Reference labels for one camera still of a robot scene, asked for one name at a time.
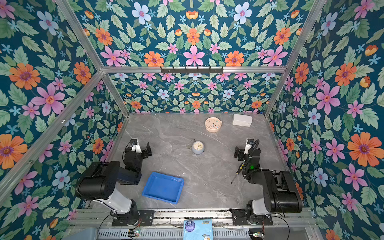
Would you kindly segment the black yellow screwdriver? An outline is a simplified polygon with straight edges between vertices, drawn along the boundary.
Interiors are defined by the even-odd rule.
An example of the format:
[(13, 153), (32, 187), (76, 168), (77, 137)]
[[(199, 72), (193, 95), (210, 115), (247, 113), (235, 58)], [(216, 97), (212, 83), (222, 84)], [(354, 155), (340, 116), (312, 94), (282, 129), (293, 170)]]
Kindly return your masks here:
[(245, 163), (240, 164), (238, 170), (236, 171), (235, 177), (234, 177), (234, 178), (232, 179), (232, 181), (231, 181), (231, 184), (235, 181), (235, 179), (237, 178), (237, 176), (241, 173), (241, 171), (242, 171), (243, 168), (244, 168), (244, 165), (245, 165)]

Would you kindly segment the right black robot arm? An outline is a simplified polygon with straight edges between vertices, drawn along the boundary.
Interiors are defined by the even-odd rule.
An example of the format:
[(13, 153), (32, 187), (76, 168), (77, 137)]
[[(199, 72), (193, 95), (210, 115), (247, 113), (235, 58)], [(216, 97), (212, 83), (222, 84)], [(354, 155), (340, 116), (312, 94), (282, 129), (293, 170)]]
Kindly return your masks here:
[(245, 210), (233, 211), (234, 225), (249, 224), (270, 226), (272, 214), (298, 214), (303, 200), (290, 172), (262, 168), (260, 141), (247, 139), (243, 149), (236, 147), (234, 158), (241, 162), (236, 176), (261, 187), (262, 195), (250, 200)]

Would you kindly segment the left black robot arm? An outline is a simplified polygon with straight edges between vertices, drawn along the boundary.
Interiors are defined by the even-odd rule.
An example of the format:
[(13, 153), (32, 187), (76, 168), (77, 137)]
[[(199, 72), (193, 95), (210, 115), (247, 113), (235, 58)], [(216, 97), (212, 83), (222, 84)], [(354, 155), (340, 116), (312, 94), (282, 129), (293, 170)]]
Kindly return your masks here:
[(121, 167), (119, 161), (92, 163), (77, 181), (77, 197), (109, 208), (114, 226), (139, 224), (141, 217), (136, 202), (120, 193), (116, 185), (138, 185), (142, 178), (143, 160), (151, 155), (149, 143), (141, 148), (137, 139), (131, 139), (122, 154), (125, 166)]

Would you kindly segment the blue plastic bin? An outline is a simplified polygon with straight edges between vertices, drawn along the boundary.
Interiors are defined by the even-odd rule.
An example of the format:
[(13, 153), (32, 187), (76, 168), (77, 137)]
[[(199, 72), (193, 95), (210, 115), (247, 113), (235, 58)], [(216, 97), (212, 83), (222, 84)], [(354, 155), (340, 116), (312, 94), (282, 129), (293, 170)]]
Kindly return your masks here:
[(161, 173), (151, 173), (143, 196), (176, 205), (184, 187), (184, 180)]

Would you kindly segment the white rectangular box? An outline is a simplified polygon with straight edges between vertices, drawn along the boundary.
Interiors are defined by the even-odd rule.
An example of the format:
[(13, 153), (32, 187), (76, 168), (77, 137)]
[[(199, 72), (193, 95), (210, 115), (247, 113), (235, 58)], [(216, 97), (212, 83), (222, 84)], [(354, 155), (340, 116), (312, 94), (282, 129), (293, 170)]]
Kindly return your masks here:
[(234, 114), (232, 124), (234, 126), (250, 127), (253, 122), (252, 116)]

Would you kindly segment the peach round clock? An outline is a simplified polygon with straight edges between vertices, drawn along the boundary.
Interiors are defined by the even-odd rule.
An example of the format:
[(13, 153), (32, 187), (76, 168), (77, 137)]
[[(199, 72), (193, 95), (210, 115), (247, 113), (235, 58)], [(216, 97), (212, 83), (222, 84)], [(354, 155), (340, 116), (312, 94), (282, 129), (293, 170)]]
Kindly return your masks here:
[(217, 133), (221, 129), (222, 125), (223, 122), (216, 117), (210, 117), (205, 121), (205, 127), (209, 133)]

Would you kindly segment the blue alarm clock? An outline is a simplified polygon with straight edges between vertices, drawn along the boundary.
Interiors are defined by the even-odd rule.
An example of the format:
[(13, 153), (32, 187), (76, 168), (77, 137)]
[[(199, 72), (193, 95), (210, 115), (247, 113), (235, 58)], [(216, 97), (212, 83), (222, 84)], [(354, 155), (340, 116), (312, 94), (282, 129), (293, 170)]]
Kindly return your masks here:
[(188, 149), (191, 149), (191, 151), (195, 155), (201, 155), (205, 151), (205, 145), (201, 141), (196, 141), (195, 139), (192, 139), (188, 145)]

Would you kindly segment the blue tissue pack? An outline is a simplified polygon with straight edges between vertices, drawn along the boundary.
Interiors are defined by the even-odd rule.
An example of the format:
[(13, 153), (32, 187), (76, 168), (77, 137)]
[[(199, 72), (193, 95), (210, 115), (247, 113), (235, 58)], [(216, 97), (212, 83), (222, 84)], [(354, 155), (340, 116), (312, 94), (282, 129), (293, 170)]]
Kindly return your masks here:
[(183, 240), (213, 240), (212, 219), (185, 220)]

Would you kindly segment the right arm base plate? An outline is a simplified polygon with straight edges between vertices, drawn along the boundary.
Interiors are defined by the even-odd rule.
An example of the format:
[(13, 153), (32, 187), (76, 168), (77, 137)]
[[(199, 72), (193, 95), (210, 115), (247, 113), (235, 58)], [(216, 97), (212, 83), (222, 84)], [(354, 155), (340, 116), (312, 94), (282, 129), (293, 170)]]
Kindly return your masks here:
[(229, 209), (234, 226), (272, 226), (271, 216), (254, 215), (251, 210)]

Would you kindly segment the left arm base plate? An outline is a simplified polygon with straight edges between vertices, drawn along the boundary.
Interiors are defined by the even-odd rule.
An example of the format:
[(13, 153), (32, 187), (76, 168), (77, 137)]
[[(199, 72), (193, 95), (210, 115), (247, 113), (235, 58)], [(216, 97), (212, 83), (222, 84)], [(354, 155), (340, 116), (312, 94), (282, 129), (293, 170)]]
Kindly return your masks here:
[(155, 211), (153, 210), (138, 210), (126, 214), (112, 214), (113, 227), (138, 227), (151, 226), (154, 220)]

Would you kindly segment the black hook rail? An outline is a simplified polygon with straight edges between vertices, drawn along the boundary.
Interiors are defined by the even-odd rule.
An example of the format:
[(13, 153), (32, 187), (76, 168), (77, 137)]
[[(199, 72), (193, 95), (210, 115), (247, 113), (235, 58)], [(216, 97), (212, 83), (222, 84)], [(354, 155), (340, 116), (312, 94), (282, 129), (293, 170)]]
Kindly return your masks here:
[(160, 67), (162, 74), (221, 74), (223, 67)]

